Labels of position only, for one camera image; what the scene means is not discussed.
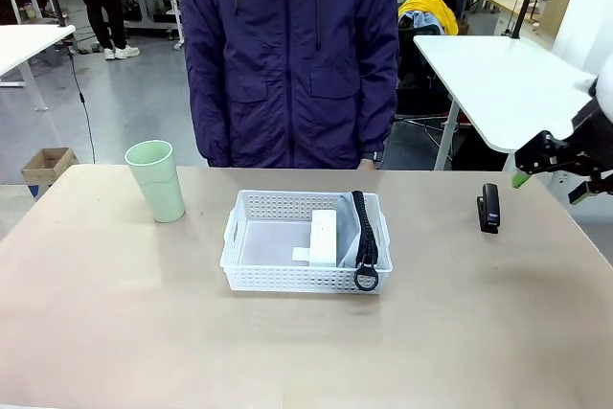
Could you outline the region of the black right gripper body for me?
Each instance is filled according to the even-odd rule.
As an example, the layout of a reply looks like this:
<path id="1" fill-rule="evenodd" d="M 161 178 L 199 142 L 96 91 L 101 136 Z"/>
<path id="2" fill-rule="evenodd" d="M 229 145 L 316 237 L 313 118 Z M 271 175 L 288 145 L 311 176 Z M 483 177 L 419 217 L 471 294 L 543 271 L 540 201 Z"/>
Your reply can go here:
<path id="1" fill-rule="evenodd" d="M 588 102 L 573 118 L 573 142 L 601 172 L 612 170 L 612 122 L 598 101 Z"/>

